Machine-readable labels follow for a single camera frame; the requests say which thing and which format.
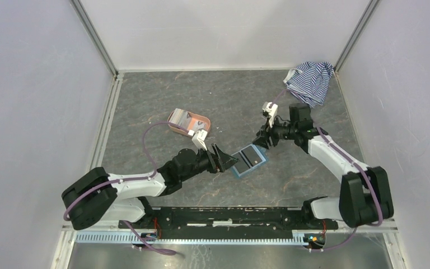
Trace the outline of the black credit card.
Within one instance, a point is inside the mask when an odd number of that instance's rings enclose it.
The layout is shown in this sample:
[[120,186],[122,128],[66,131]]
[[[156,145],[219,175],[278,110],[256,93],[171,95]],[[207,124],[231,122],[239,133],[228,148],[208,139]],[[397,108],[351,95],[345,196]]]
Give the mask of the black credit card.
[[266,161],[263,153],[255,145],[247,146],[241,150],[241,153],[250,167],[255,167]]
[[239,152],[234,154],[234,157],[238,160],[238,162],[233,166],[233,168],[236,170],[236,173],[241,176],[242,173],[250,169],[250,165],[244,160]]

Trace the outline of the teal card holder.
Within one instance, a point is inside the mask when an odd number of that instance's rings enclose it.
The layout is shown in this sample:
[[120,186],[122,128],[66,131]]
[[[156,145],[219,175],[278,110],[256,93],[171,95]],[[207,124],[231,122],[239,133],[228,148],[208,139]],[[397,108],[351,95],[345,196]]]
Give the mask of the teal card holder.
[[245,177],[255,169],[264,165],[268,158],[266,149],[254,144],[249,144],[232,154],[239,161],[231,168],[236,178]]

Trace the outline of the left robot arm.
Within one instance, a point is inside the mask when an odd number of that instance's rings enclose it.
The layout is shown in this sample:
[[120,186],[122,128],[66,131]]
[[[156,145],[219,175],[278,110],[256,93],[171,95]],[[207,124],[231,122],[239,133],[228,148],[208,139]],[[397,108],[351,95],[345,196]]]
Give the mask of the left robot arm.
[[147,197],[173,194],[198,174],[223,173],[238,162],[213,144],[211,150],[182,149],[163,166],[143,174],[112,174],[95,167],[63,191],[63,218],[74,230],[101,221],[129,221],[144,229],[153,223]]

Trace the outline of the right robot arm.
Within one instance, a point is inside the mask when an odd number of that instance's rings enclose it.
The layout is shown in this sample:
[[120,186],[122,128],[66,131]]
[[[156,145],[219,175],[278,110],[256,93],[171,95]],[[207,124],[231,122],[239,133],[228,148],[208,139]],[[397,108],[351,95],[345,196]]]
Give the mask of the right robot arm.
[[305,227],[314,229],[326,219],[342,221],[350,228],[380,226],[393,217],[394,205],[384,168],[369,166],[343,150],[314,122],[309,105],[291,104],[288,120],[278,116],[277,111],[273,102],[264,103],[262,115],[266,122],[253,143],[269,149],[281,140],[293,141],[340,182],[339,196],[316,197],[303,203],[301,222]]

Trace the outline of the white VIP card in tray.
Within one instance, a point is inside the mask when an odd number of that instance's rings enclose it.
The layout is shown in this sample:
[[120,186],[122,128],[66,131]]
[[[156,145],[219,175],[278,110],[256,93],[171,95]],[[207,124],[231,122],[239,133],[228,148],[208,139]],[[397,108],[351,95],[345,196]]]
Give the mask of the white VIP card in tray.
[[204,121],[201,121],[201,120],[196,120],[196,121],[194,121],[191,129],[194,132],[196,132],[198,130],[201,130],[201,129],[207,131],[208,130],[208,124],[207,124],[207,122],[204,122]]

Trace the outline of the stack of credit cards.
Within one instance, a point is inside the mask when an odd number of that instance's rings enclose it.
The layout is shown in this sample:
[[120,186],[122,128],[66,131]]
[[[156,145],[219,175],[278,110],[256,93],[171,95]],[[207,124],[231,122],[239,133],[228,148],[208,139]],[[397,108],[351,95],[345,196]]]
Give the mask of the stack of credit cards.
[[192,117],[187,110],[176,108],[170,115],[168,121],[182,129],[189,129]]

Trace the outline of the pink oval tray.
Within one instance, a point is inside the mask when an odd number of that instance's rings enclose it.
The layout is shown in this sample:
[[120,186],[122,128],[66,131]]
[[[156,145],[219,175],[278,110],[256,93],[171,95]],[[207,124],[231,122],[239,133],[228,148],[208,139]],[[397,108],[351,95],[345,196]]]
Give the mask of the pink oval tray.
[[189,137],[200,129],[207,132],[211,129],[211,121],[207,117],[180,108],[174,109],[167,121],[173,124],[169,125],[173,132]]

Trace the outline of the blue striped cloth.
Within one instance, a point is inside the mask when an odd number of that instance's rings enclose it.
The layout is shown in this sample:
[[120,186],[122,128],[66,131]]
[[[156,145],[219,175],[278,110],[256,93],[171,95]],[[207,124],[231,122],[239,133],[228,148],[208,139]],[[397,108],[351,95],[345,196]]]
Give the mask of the blue striped cloth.
[[329,62],[304,62],[290,69],[283,83],[294,97],[314,108],[324,105],[334,71]]

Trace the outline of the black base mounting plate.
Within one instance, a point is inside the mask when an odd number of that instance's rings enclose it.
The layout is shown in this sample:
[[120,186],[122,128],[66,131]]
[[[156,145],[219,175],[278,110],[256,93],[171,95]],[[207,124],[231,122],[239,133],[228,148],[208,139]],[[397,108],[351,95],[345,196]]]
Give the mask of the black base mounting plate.
[[292,231],[336,230],[334,220],[317,220],[298,207],[154,207],[130,223],[160,231],[162,239],[291,239]]

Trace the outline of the aluminium frame rail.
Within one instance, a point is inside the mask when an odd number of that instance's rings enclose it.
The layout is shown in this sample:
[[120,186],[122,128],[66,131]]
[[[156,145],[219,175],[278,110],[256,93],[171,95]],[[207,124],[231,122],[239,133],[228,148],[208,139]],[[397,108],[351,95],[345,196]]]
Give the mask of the aluminium frame rail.
[[394,220],[349,228],[295,207],[156,207],[148,221],[64,226],[52,268],[406,268]]

